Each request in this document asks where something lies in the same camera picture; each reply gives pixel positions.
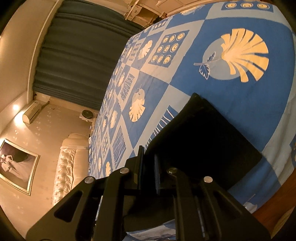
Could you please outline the black pants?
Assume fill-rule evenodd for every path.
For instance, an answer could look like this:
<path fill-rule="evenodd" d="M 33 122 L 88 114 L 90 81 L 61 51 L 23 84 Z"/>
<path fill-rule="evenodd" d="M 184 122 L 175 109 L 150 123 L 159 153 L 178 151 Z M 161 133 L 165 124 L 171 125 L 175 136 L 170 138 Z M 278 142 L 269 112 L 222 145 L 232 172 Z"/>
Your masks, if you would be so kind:
<path fill-rule="evenodd" d="M 252 158 L 241 177 L 229 190 L 254 168 L 262 155 L 206 99 L 193 94 L 184 108 L 144 148 L 139 170 L 139 192 L 126 198 L 125 229 L 128 232 L 155 228 L 159 197 L 156 190 L 155 155 L 215 155 L 219 160 L 245 162 Z"/>

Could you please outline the cream tufted headboard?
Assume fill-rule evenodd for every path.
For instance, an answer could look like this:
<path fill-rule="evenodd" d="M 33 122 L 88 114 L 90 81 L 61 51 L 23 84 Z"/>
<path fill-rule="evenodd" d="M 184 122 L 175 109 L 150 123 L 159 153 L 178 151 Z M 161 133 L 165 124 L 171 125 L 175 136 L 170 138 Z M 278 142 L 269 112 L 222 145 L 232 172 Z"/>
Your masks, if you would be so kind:
<path fill-rule="evenodd" d="M 88 137 L 73 133 L 63 140 L 54 179 L 53 206 L 88 176 L 88 157 Z"/>

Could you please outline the gold framed wedding photo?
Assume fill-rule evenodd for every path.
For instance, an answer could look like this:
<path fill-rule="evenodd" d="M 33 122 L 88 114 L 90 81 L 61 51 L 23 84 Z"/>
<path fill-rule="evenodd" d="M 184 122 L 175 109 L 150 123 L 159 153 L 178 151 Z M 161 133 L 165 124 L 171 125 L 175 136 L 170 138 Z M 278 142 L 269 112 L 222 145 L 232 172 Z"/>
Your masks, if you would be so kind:
<path fill-rule="evenodd" d="M 30 196 L 40 156 L 1 139 L 1 180 Z"/>

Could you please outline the blue patterned bed sheet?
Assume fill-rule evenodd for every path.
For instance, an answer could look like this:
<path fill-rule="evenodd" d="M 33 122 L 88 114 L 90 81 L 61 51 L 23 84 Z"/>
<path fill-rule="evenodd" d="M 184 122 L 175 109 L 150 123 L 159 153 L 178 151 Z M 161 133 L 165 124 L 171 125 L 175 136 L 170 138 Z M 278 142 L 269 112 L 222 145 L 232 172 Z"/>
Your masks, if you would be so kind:
<path fill-rule="evenodd" d="M 262 155 L 229 190 L 252 214 L 295 168 L 295 34 L 276 6 L 260 1 L 204 4 L 128 40 L 90 138 L 90 176 L 123 168 L 193 94 Z M 176 240 L 174 228 L 125 229 L 124 240 Z"/>

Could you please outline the dark green curtain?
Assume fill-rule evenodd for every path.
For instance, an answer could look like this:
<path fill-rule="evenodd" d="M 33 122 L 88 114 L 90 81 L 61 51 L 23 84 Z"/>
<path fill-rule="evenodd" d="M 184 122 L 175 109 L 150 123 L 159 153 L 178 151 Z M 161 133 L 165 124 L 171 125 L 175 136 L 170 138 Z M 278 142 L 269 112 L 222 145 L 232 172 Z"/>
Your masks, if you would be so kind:
<path fill-rule="evenodd" d="M 143 27 L 88 1 L 63 1 L 43 40 L 33 90 L 100 110 L 115 66 Z"/>

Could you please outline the white dressing table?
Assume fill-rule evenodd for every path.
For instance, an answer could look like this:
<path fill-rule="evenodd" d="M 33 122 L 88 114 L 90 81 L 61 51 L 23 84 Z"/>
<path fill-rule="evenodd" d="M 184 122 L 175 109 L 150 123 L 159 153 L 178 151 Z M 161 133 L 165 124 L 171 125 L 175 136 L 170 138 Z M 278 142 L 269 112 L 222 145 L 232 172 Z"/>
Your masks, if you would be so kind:
<path fill-rule="evenodd" d="M 126 20 L 137 23 L 142 27 L 149 27 L 156 20 L 162 20 L 192 7 L 210 3 L 211 1 L 125 1 L 128 10 L 124 14 Z"/>

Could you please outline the brown wooden bed frame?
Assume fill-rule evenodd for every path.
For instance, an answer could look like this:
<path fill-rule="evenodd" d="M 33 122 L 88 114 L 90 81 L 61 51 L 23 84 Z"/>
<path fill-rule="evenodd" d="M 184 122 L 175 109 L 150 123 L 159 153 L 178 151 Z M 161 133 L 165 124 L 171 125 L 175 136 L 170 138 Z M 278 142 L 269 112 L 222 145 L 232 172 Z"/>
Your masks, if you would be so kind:
<path fill-rule="evenodd" d="M 280 218 L 295 206 L 295 170 L 279 190 L 252 215 L 272 234 Z"/>

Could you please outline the white wall air conditioner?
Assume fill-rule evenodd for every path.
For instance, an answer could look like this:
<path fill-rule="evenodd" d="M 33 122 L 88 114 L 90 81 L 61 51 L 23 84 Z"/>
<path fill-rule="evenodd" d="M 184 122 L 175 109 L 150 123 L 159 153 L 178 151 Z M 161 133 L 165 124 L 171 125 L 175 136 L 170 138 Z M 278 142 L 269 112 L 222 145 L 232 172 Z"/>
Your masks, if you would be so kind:
<path fill-rule="evenodd" d="M 50 103 L 47 101 L 46 103 L 42 103 L 41 101 L 35 100 L 23 113 L 22 120 L 25 124 L 31 124 L 38 114 Z"/>

